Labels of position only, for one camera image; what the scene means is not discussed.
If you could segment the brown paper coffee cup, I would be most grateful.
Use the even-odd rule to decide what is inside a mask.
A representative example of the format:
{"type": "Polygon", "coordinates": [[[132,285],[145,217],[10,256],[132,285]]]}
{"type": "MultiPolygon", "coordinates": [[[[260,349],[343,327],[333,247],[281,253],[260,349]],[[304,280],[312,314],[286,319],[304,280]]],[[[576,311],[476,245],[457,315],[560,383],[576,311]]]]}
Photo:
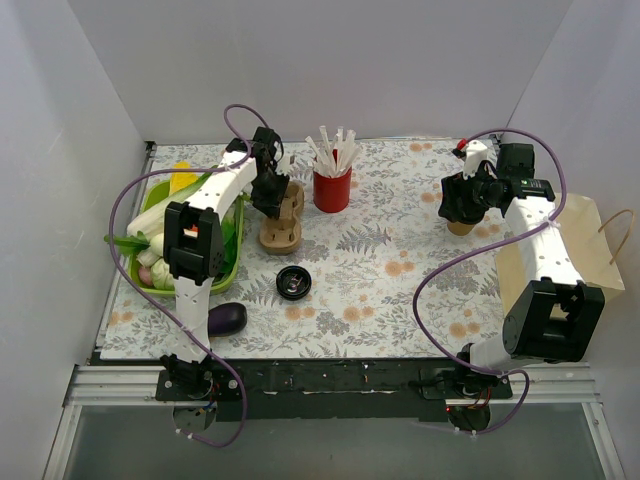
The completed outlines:
{"type": "Polygon", "coordinates": [[[447,222],[447,228],[449,232],[459,237],[468,235],[474,229],[474,227],[474,224],[453,221],[447,222]]]}

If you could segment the brown cardboard cup carrier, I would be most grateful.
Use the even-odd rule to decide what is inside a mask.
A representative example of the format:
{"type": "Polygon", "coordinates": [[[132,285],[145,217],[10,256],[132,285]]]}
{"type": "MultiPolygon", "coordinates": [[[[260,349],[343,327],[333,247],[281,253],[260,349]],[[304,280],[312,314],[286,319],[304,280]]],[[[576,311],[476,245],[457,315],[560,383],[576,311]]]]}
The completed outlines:
{"type": "Polygon", "coordinates": [[[292,181],[283,198],[278,219],[264,218],[258,241],[263,250],[273,255],[295,252],[302,243],[301,216],[305,205],[303,186],[292,181]]]}

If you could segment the brown paper bag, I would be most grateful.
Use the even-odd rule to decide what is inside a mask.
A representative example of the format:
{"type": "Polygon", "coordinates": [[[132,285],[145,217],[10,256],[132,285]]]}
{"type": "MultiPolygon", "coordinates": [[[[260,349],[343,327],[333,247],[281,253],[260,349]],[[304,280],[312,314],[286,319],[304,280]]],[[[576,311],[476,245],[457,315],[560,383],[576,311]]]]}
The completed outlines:
{"type": "Polygon", "coordinates": [[[601,289],[607,303],[625,291],[595,202],[570,194],[557,223],[558,227],[502,247],[496,255],[504,313],[511,310],[530,281],[543,277],[564,285],[581,280],[601,289]]]}

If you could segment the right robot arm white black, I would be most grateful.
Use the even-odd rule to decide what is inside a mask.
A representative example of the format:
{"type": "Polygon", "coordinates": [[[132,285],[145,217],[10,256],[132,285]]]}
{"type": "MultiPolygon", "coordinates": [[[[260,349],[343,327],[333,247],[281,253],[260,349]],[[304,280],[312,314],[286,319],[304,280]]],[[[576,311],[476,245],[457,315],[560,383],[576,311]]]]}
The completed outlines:
{"type": "Polygon", "coordinates": [[[462,140],[453,151],[461,172],[441,181],[438,214],[449,231],[465,236],[486,212],[499,210],[512,232],[524,268],[524,283],[505,315],[502,332],[467,344],[458,358],[468,363],[452,373],[454,389],[475,397],[489,384],[486,371],[507,372],[536,363],[582,360],[605,306],[602,290],[585,283],[565,247],[551,184],[535,178],[535,153],[529,144],[500,147],[491,162],[488,147],[462,140]]]}

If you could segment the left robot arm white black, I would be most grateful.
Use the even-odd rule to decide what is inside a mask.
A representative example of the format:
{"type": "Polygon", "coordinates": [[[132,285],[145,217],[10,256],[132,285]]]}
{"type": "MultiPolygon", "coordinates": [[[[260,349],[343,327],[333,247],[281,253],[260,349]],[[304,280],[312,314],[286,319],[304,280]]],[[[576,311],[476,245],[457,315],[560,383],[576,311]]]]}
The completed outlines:
{"type": "Polygon", "coordinates": [[[213,377],[205,369],[209,357],[209,297],[225,260],[221,222],[247,186],[256,209],[278,218],[289,177],[276,171],[281,143],[268,127],[259,127],[244,144],[233,140],[225,149],[221,171],[182,202],[172,201],[164,216],[163,257],[174,279],[176,316],[184,335],[161,362],[170,381],[193,400],[205,398],[213,377]]]}

